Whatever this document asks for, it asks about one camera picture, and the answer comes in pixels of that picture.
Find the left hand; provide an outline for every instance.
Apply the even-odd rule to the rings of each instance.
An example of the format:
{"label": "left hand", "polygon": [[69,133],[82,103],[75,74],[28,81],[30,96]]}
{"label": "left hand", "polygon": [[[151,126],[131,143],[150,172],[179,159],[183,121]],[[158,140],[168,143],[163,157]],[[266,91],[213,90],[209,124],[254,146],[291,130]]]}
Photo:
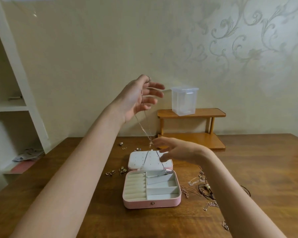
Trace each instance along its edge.
{"label": "left hand", "polygon": [[163,90],[164,88],[164,85],[151,82],[148,76],[142,74],[139,78],[127,84],[113,103],[117,104],[126,123],[136,113],[148,110],[151,108],[151,104],[158,102],[156,98],[147,95],[163,98],[163,92],[159,89]]}

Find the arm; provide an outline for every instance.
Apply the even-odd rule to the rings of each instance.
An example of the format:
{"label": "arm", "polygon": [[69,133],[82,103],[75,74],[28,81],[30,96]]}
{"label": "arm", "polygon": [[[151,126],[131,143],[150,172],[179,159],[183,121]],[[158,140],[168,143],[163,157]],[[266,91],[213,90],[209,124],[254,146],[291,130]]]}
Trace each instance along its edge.
{"label": "arm", "polygon": [[156,104],[159,83],[145,75],[130,82],[104,109],[74,152],[51,178],[11,237],[76,237],[120,127]]}
{"label": "arm", "polygon": [[233,237],[285,238],[286,236],[246,194],[218,157],[208,148],[191,142],[160,137],[153,140],[160,160],[185,160],[202,167],[212,192]]}

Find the shelf leg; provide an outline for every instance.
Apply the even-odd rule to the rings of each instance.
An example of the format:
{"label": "shelf leg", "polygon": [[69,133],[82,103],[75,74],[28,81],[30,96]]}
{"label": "shelf leg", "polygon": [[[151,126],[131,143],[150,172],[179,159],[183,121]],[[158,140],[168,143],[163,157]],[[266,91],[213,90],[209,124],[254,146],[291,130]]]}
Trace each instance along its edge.
{"label": "shelf leg", "polygon": [[164,119],[161,119],[161,118],[160,118],[160,134],[161,134],[161,135],[163,135],[163,127],[164,127],[164,124],[165,124]]}
{"label": "shelf leg", "polygon": [[214,117],[212,117],[212,119],[211,119],[211,127],[210,127],[210,134],[211,134],[211,133],[213,133],[213,128],[214,128],[214,120],[215,120],[215,118],[214,118]]}
{"label": "shelf leg", "polygon": [[205,124],[205,132],[208,133],[210,131],[210,122],[211,118],[207,118],[207,123]]}

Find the wallpaper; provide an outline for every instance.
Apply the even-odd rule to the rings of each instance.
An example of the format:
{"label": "wallpaper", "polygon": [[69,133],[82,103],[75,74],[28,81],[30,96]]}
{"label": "wallpaper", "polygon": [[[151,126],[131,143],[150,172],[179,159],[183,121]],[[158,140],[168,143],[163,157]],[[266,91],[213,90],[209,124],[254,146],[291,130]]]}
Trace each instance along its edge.
{"label": "wallpaper", "polygon": [[[53,142],[83,136],[141,73],[199,88],[217,134],[298,136],[298,0],[54,0],[4,3]],[[171,108],[171,92],[148,112]],[[139,114],[141,122],[145,116]],[[199,132],[170,120],[166,132]],[[144,135],[136,120],[121,136]]]}

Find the pink jewelry box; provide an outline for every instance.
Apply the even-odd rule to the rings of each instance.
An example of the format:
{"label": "pink jewelry box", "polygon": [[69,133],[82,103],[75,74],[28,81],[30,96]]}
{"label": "pink jewelry box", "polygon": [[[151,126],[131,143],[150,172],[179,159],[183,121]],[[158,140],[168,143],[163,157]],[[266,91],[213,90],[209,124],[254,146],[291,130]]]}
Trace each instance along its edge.
{"label": "pink jewelry box", "polygon": [[172,173],[165,175],[165,170],[159,161],[159,152],[132,152],[129,157],[126,174],[123,201],[128,209],[173,207],[181,202],[181,188],[177,174],[172,170],[173,164],[169,160],[163,165]]}

